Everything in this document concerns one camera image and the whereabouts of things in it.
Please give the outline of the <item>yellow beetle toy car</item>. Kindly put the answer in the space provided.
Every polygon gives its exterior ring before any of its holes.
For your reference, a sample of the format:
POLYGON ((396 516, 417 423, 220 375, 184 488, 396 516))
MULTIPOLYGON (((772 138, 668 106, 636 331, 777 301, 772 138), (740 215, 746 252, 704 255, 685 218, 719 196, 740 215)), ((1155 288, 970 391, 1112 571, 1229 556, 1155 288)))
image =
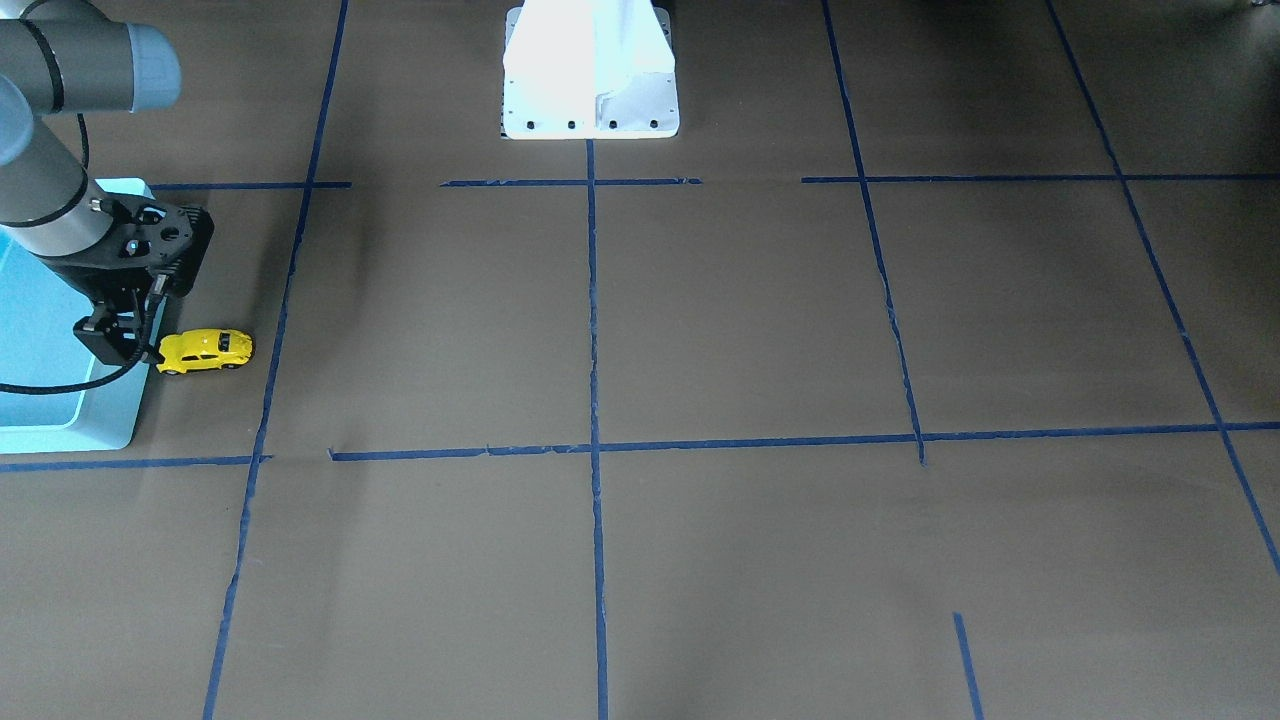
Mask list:
POLYGON ((243 331, 201 328, 163 337, 157 372, 184 375, 192 372, 237 369, 253 356, 253 337, 243 331))

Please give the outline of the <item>light blue plastic bin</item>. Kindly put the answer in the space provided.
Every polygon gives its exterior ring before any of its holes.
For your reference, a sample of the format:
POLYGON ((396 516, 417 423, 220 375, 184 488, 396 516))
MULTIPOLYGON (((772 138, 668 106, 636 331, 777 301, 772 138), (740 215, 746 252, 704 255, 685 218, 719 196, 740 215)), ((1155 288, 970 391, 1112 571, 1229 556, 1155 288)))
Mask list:
MULTIPOLYGON (((1 379, 64 386, 111 373, 74 336, 90 301, 8 236, 1 241, 1 379)), ((76 395, 1 396, 1 451, 114 451, 133 438, 150 368, 76 395)))

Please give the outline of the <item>white pillar mount base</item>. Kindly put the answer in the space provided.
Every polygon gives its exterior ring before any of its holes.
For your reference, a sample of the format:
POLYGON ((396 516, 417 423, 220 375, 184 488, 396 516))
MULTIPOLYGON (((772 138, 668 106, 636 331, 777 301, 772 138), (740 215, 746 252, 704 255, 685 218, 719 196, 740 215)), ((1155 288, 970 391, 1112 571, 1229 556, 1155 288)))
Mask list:
POLYGON ((520 141, 672 138, 672 18, 652 1, 524 1, 506 14, 500 131, 520 141))

